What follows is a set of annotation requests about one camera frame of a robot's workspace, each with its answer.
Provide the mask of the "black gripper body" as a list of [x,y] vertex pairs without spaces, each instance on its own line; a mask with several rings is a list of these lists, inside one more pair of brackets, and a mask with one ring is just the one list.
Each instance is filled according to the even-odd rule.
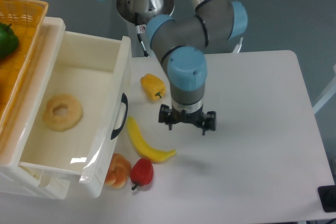
[[181,104],[172,105],[172,119],[170,124],[187,123],[195,126],[203,125],[203,104],[192,104],[181,106]]

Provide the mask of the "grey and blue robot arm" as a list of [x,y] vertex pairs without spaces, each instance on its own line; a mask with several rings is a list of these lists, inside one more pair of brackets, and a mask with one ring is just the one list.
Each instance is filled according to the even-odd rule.
[[241,35],[248,24],[247,12],[237,1],[191,1],[195,14],[182,22],[172,17],[174,0],[118,0],[117,9],[134,26],[144,55],[154,53],[169,80],[172,104],[161,105],[159,122],[213,131],[216,113],[203,111],[207,77],[203,50]]

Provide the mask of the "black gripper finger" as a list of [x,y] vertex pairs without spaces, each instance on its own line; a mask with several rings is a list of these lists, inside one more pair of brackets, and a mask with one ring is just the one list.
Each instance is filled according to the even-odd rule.
[[209,111],[207,113],[202,112],[195,122],[195,125],[202,129],[202,135],[205,135],[207,131],[216,130],[216,112]]
[[169,130],[172,130],[174,124],[181,122],[180,113],[174,108],[170,108],[165,104],[161,104],[159,110],[159,123],[164,123],[169,127]]

